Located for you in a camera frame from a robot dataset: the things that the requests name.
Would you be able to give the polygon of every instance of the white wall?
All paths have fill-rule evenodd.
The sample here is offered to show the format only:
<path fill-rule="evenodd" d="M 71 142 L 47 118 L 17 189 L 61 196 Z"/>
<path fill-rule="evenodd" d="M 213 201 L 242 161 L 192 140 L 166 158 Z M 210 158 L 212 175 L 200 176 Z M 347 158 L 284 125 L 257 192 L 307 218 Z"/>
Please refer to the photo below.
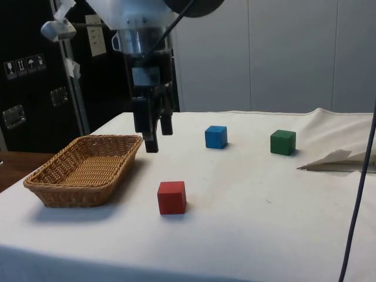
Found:
<path fill-rule="evenodd" d="M 375 0 L 226 0 L 174 42 L 182 110 L 373 109 Z"/>

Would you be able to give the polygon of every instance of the green cube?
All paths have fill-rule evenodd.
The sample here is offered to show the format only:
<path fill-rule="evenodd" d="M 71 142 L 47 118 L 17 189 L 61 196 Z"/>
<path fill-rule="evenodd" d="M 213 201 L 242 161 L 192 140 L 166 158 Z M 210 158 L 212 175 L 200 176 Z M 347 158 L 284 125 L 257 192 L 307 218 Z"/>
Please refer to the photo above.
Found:
<path fill-rule="evenodd" d="M 295 152 L 296 132 L 277 130 L 270 136 L 270 152 L 289 156 Z"/>

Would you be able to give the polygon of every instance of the black cord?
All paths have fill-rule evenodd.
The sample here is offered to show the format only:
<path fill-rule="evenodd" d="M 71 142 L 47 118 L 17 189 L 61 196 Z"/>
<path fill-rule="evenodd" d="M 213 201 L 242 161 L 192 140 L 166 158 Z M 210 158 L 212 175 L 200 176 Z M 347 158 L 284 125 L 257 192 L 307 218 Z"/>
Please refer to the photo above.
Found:
<path fill-rule="evenodd" d="M 153 55 L 154 51 L 157 49 L 157 47 L 160 45 L 162 41 L 166 39 L 166 37 L 171 33 L 171 31 L 174 29 L 174 27 L 182 20 L 182 18 L 187 14 L 188 10 L 197 0 L 190 0 L 190 2 L 187 4 L 187 6 L 182 10 L 182 12 L 179 14 L 179 16 L 171 23 L 171 25 L 166 29 L 166 31 L 163 33 L 160 39 L 154 44 L 154 46 L 151 48 L 151 50 L 147 53 L 146 56 L 139 62 L 139 66 L 144 65 L 150 57 Z"/>
<path fill-rule="evenodd" d="M 357 200 L 355 202 L 354 212 L 352 214 L 353 216 L 352 216 L 352 219 L 351 219 L 350 230 L 348 231 L 346 251 L 345 251 L 345 256 L 344 256 L 344 259 L 343 259 L 342 270 L 341 270 L 339 282 L 343 282 L 345 275 L 346 275 L 348 258 L 350 256 L 350 250 L 351 250 L 351 243 L 353 242 L 355 224 L 357 223 L 357 217 L 358 217 L 358 212 L 359 212 L 359 208 L 360 208 L 360 202 L 362 201 L 365 175 L 367 174 L 368 164 L 370 162 L 370 157 L 371 157 L 371 150 L 372 150 L 372 143 L 374 141 L 374 136 L 375 136 L 375 129 L 376 129 L 376 103 L 375 103 L 375 109 L 374 109 L 374 117 L 373 117 L 372 125 L 371 125 L 370 138 L 368 139 L 367 150 L 365 151 L 365 158 L 364 158 L 364 163 L 363 163 L 362 174 L 360 176 L 360 181 L 359 181 Z"/>

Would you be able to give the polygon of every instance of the blue cube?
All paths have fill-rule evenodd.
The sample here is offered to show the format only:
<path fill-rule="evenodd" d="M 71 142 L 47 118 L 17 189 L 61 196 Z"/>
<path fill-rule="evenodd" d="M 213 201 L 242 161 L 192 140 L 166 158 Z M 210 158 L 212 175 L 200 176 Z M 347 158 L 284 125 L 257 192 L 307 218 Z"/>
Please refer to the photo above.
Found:
<path fill-rule="evenodd" d="M 205 131 L 206 147 L 223 149 L 227 146 L 227 127 L 212 125 Z"/>

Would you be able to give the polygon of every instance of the red cube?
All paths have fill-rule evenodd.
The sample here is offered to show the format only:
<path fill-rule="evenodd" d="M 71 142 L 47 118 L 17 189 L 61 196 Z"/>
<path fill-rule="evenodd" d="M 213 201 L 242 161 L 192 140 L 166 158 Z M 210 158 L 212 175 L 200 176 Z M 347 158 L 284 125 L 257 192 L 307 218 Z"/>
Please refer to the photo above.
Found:
<path fill-rule="evenodd" d="M 186 212 L 187 198 L 184 182 L 161 182 L 158 190 L 160 214 L 182 214 Z"/>

